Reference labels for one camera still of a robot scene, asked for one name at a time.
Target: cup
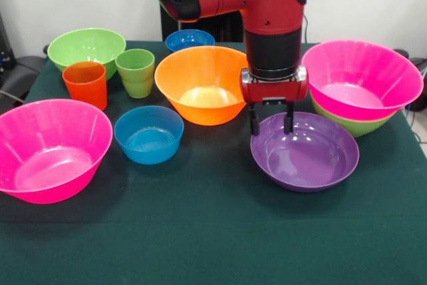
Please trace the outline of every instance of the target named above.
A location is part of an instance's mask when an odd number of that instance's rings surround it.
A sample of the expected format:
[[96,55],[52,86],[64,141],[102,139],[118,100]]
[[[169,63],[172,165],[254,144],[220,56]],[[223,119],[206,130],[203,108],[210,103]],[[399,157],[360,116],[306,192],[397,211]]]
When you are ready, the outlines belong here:
[[72,99],[90,103],[100,110],[107,107],[107,76],[101,63],[74,63],[64,70],[62,78]]
[[132,98],[144,98],[151,93],[154,61],[153,53],[144,49],[124,51],[115,59],[123,86]]

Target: blue bowl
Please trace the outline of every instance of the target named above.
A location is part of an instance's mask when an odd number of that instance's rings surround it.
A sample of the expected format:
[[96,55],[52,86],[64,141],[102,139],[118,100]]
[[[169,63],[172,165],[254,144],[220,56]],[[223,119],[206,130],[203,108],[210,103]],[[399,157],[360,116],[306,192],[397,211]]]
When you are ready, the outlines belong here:
[[213,45],[215,45],[215,39],[209,33],[198,29],[182,29],[171,33],[166,38],[166,47],[172,52],[190,47]]
[[175,155],[183,131],[182,118],[160,106],[130,110],[114,126],[114,136],[125,155],[143,165],[160,164]]

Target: orange cup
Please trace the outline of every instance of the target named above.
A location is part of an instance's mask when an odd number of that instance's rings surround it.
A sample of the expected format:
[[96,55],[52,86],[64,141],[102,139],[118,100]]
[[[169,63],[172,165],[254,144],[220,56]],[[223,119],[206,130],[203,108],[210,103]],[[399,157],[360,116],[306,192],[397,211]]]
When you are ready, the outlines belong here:
[[245,107],[240,89],[246,55],[220,46],[183,49],[167,56],[155,72],[155,83],[186,120],[221,125]]
[[62,78],[74,100],[90,103],[100,110],[107,107],[107,76],[101,63],[75,63],[64,70]]

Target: bowl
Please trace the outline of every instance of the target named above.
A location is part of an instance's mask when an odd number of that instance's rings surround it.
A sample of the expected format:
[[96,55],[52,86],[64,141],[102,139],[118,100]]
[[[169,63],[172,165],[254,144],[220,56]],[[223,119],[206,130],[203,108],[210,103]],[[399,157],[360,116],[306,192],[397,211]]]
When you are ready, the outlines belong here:
[[186,120],[220,125],[244,108],[241,69],[248,66],[240,51],[216,46],[183,49],[166,57],[155,71],[159,90]]
[[329,118],[330,120],[336,122],[337,124],[340,124],[342,127],[346,128],[353,135],[353,137],[360,137],[368,133],[372,133],[373,131],[383,126],[395,114],[393,113],[388,117],[378,119],[378,120],[371,120],[371,121],[353,120],[353,119],[342,118],[328,112],[326,109],[324,109],[322,106],[320,106],[316,102],[314,97],[312,97],[312,101],[313,101],[314,109],[316,110],[317,114],[324,116],[326,118]]
[[160,106],[132,109],[114,126],[114,136],[125,155],[142,165],[160,164],[175,155],[183,131],[182,118]]
[[302,65],[316,101],[339,117],[372,121],[390,117],[414,101],[422,76],[395,51],[356,40],[321,43],[309,49]]
[[343,182],[359,162],[358,144],[342,126],[313,113],[294,113],[294,132],[284,133],[284,113],[265,119],[252,136],[256,163],[280,186],[319,192]]
[[34,204],[66,200],[91,181],[112,138],[108,117],[88,103],[48,99],[12,109],[0,116],[0,191]]
[[60,71],[80,61],[102,63],[110,79],[117,71],[115,58],[125,48],[126,40],[115,31],[85,28],[59,36],[49,45],[47,55]]
[[182,29],[171,33],[166,38],[166,47],[172,51],[197,46],[215,45],[215,39],[209,33],[198,29]]

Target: pink bowl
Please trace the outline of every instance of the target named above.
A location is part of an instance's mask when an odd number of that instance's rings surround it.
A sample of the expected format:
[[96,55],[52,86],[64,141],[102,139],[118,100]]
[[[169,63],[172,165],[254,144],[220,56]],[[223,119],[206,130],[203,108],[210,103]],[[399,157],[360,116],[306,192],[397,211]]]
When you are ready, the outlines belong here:
[[337,116],[372,121],[413,102],[424,87],[417,68],[391,49],[365,41],[321,43],[303,56],[310,91]]
[[29,103],[0,116],[0,191],[52,204],[91,181],[113,139],[108,117],[70,99]]

